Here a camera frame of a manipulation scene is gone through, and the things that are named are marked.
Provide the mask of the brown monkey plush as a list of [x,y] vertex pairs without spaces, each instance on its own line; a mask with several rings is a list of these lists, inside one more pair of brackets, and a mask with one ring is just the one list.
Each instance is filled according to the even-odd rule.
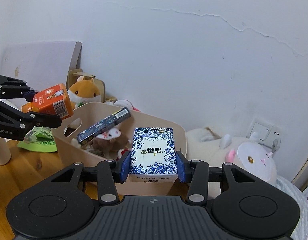
[[110,153],[118,153],[120,150],[125,149],[132,144],[130,140],[120,129],[113,127],[104,133],[100,133],[94,137],[89,145],[90,152],[99,155],[103,158],[109,159]]

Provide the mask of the blue white tissue pack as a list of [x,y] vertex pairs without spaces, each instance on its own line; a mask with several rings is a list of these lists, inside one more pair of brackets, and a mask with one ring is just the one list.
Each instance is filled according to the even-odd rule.
[[166,127],[136,127],[130,181],[169,183],[177,179],[174,133]]

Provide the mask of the orange snack packet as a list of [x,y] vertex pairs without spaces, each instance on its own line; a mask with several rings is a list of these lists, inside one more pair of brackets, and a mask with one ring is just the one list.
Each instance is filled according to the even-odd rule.
[[71,101],[63,83],[38,92],[31,102],[21,107],[21,111],[57,115],[62,120],[73,115]]

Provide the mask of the dark long snack box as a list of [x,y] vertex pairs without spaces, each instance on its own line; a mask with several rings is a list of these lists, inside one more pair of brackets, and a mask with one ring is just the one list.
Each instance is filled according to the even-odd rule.
[[77,135],[77,141],[79,144],[86,144],[89,140],[93,139],[97,135],[107,132],[114,126],[119,125],[126,119],[131,117],[130,110],[127,107],[120,109],[119,111],[109,115],[108,117],[100,120],[96,124],[83,130]]

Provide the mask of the red white small plush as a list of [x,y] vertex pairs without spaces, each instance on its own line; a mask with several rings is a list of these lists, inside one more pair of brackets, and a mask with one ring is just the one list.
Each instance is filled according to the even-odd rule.
[[125,152],[129,152],[129,151],[130,151],[129,148],[123,148],[119,150],[117,154],[117,160],[119,160],[124,155]]

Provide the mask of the green snack bag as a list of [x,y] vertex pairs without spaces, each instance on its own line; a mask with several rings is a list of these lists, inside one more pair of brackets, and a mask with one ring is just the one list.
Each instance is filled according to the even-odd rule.
[[51,128],[47,127],[34,127],[26,134],[23,141],[18,142],[17,146],[31,152],[57,152]]

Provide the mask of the lilac board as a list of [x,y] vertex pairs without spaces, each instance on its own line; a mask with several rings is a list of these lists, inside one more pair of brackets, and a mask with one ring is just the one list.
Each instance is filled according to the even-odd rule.
[[79,41],[11,45],[4,51],[0,74],[26,81],[37,91],[65,84],[68,72],[77,67],[81,48]]

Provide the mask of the beige plastic storage bin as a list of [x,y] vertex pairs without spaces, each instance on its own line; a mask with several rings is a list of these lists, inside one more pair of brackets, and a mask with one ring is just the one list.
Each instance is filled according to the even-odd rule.
[[[62,121],[58,128],[52,129],[52,135],[56,142],[59,157],[64,166],[73,163],[83,163],[82,179],[85,181],[102,181],[102,186],[110,185],[116,188],[117,193],[124,195],[137,196],[164,196],[175,185],[169,183],[142,183],[130,181],[127,177],[125,183],[117,182],[117,161],[108,162],[105,158],[78,149],[70,144],[72,138],[100,120],[119,111],[120,108],[113,105],[107,105],[101,102],[90,102],[74,110],[73,115]],[[172,128],[174,132],[175,150],[181,151],[184,156],[187,155],[187,139],[185,130],[182,126],[164,119],[157,118],[138,111],[130,111],[131,117],[118,125],[118,128],[133,139],[134,129],[136,127],[167,127]]]

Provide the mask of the small cream plush in bin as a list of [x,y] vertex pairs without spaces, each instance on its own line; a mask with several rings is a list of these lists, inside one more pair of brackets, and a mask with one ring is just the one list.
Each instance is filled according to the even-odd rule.
[[81,144],[77,141],[76,138],[72,138],[70,144],[75,148],[81,149]]

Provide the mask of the white red plush behind bin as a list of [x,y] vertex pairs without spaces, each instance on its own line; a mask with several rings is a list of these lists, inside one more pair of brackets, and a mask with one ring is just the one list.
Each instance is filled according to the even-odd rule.
[[137,109],[136,107],[133,106],[133,104],[129,101],[129,100],[117,100],[113,103],[115,106],[121,107],[121,108],[128,108],[129,110],[134,110],[134,111],[138,111],[139,109]]

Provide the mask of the large cream sheep plush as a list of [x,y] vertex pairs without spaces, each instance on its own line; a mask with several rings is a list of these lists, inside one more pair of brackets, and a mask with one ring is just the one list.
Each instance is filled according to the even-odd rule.
[[277,178],[276,165],[271,152],[267,152],[254,138],[222,137],[208,128],[192,129],[186,133],[187,158],[221,167],[233,163],[271,185]]

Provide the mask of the orange hamster plush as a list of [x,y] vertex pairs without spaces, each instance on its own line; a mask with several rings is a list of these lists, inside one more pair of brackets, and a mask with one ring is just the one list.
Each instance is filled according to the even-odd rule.
[[67,90],[72,109],[76,109],[89,102],[101,102],[99,88],[95,85],[94,79],[86,80],[80,76],[77,82]]

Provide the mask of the light green striped blanket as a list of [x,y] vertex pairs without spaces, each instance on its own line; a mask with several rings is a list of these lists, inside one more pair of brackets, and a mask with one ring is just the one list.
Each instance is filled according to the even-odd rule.
[[303,193],[290,181],[286,180],[281,176],[277,176],[275,187],[290,198],[293,199],[291,207],[295,211],[296,205],[298,205],[299,220],[297,226],[295,227],[293,233],[291,234],[291,239],[308,239],[308,200],[303,195]]

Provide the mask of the white wall socket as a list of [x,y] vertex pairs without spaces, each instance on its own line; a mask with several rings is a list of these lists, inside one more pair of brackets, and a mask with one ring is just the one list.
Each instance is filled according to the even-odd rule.
[[247,130],[246,137],[271,149],[274,153],[280,149],[283,130],[268,121],[254,118]]

